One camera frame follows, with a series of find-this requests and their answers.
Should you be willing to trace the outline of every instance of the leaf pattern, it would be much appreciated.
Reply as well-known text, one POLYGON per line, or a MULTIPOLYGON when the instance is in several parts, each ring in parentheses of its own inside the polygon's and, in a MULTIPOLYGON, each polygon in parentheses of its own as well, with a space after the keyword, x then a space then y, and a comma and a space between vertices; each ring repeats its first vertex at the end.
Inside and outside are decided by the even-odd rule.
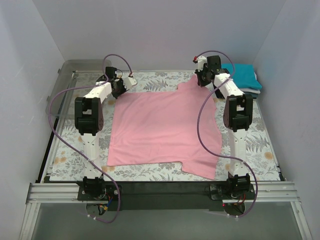
MULTIPOLYGON (((182 72, 135 72, 138 85, 129 92, 161 92, 176 91, 179 83, 187 82, 194 73, 192 71, 182 72)), ((97 78, 102 75, 101 72, 80 72, 74 80, 77 87, 94 85, 97 78)), ((71 102, 68 108, 70 117, 64 122, 62 128, 57 129, 62 133, 63 139, 67 140, 72 146, 82 150, 83 145, 79 138, 78 130, 74 124, 74 99, 87 94, 90 89, 80 89, 72 92, 71 102)), ((113 96, 109 96, 102 104, 104 126, 99 139, 99 147, 101 149, 100 158, 102 166, 108 164, 108 151, 112 130, 112 122, 115 110, 115 102, 113 96)), ((230 155, 229 135, 223 123, 223 114, 225 109, 225 101, 223 99, 215 99, 216 105, 215 119, 216 124, 221 132, 222 137, 222 155, 230 155)), ((247 135, 247 162, 254 170, 255 175, 260 181, 279 181, 279 174, 275 163, 276 156, 271 154, 273 158, 267 159, 273 150, 270 146, 270 140, 267 137, 266 127, 262 120, 257 102, 253 101, 253 118, 252 125, 247 135)), ((84 159, 76 152, 59 142, 58 146, 53 149, 55 154, 48 159, 52 163, 51 181, 81 181, 84 176, 84 159), (56 157, 59 159, 57 164, 53 164, 56 157)), ((220 158, 216 164, 215 180, 225 181, 228 176, 228 167, 230 160, 220 158)), ((180 162, 154 163, 154 164, 137 164, 116 166, 108 174, 116 181, 210 181, 200 176, 196 176, 187 172, 183 172, 180 162)))

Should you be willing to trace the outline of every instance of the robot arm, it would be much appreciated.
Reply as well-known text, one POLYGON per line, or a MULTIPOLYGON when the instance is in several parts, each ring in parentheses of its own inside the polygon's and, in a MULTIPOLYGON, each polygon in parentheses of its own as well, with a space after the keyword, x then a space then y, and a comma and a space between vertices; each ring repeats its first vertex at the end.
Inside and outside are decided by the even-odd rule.
MULTIPOLYGON (((122 79, 117 78, 117 69, 115 67, 106 67, 106 77, 103 75, 97 81, 87 95, 77 97, 74 101, 74 123, 80 133, 83 144, 84 154, 101 169, 99 138, 104 126, 104 116, 102 103, 112 94, 116 99, 136 85, 136 80, 129 75, 122 79)), ((85 162, 84 176, 88 179, 95 179, 101 176, 101 173, 95 169, 89 162, 85 162)))
MULTIPOLYGON (((230 77, 228 70, 221 68, 219 56, 208 58, 199 56, 195 57, 193 62, 197 63, 195 73, 198 78, 198 85, 201 87, 213 83, 214 88, 216 88, 230 77)), ((226 99, 223 123, 228 128, 231 156, 246 161, 246 138, 248 128, 252 123, 253 98, 250 94, 244 94, 232 79, 221 86, 219 90, 218 94, 226 99)), ((248 170, 242 162, 234 159, 230 160, 230 177, 245 176, 247 173, 248 170)))

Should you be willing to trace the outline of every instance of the wall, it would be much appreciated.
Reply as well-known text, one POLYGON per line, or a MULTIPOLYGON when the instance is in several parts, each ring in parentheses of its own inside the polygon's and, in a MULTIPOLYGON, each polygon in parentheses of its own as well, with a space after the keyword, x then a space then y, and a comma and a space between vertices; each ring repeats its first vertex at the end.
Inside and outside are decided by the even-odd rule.
POLYGON ((318 0, 287 0, 254 61, 277 159, 296 183, 314 239, 320 239, 319 26, 318 0))
POLYGON ((185 70, 211 49, 252 63, 285 0, 33 2, 66 60, 117 53, 135 70, 185 70))
POLYGON ((19 238, 50 127, 45 113, 64 62, 31 0, 0 1, 0 238, 19 238))

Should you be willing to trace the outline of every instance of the white patterned surface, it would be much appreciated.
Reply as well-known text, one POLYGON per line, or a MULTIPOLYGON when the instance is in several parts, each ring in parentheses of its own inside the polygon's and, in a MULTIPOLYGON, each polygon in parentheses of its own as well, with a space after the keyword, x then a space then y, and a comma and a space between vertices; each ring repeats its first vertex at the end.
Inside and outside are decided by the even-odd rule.
MULTIPOLYGON (((130 92, 165 92, 175 91, 177 85, 187 82, 193 73, 190 72, 136 72, 134 77, 138 84, 130 92)), ((100 72, 80 73, 76 86, 95 84, 100 72)), ((84 96, 90 89, 74 91, 68 112, 73 114, 74 99, 84 96)), ((214 99, 217 110, 215 113, 216 123, 222 135, 221 154, 230 155, 229 137, 223 124, 225 102, 214 99)), ((116 181, 209 181, 209 179, 181 171, 180 162, 153 163, 139 165, 107 166, 108 147, 110 143, 111 127, 115 109, 115 99, 111 96, 103 103, 104 127, 101 131, 99 146, 103 170, 116 181)), ((73 120, 66 120, 63 126, 62 137, 71 145, 82 149, 80 135, 75 128, 73 120)), ((275 163, 270 140, 261 118, 256 101, 253 102, 253 121, 247 135, 247 163, 255 172, 260 181, 279 181, 279 174, 275 163)), ((68 148, 62 142, 58 144, 53 162, 51 181, 81 181, 84 173, 82 157, 68 148)), ((230 160, 220 158, 215 171, 215 180, 224 181, 228 176, 230 160)))

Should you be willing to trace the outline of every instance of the pink fabric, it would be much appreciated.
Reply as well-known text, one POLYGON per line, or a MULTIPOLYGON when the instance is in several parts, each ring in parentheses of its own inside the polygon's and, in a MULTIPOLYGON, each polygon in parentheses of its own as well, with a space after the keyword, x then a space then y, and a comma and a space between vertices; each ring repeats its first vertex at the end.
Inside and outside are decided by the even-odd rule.
MULTIPOLYGON (((180 83, 177 91, 125 93, 116 100, 108 166, 181 162, 182 171, 214 179, 218 158, 201 146, 197 117, 209 90, 197 76, 180 83)), ((220 153, 221 133, 211 98, 200 119, 204 144, 220 153)))

